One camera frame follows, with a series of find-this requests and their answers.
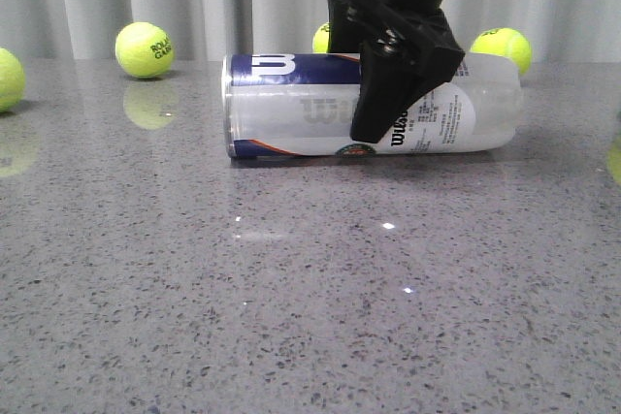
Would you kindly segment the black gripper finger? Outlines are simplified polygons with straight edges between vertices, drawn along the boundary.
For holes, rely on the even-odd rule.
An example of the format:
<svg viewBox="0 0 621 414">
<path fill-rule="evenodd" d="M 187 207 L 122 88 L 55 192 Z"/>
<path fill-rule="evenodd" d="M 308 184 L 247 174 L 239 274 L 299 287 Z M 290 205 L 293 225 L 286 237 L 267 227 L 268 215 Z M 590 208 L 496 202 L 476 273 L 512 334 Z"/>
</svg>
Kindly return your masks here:
<svg viewBox="0 0 621 414">
<path fill-rule="evenodd" d="M 331 12 L 329 23 L 329 53 L 359 53 L 371 44 L 373 20 L 370 15 Z"/>
<path fill-rule="evenodd" d="M 416 65 L 364 42 L 360 67 L 360 95 L 349 136 L 358 142 L 377 143 L 404 111 L 449 81 L 449 52 L 435 48 L 422 65 Z"/>
</svg>

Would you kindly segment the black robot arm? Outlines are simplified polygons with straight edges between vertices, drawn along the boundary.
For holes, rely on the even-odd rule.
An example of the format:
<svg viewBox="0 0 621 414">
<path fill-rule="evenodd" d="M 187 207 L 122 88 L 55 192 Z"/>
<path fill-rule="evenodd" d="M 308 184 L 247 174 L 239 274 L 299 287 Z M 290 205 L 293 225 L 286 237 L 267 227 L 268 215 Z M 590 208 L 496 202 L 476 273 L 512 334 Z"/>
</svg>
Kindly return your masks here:
<svg viewBox="0 0 621 414">
<path fill-rule="evenodd" d="M 378 142 L 413 103 L 452 80 L 465 52 L 441 2 L 328 0 L 329 52 L 360 59 L 353 140 Z"/>
</svg>

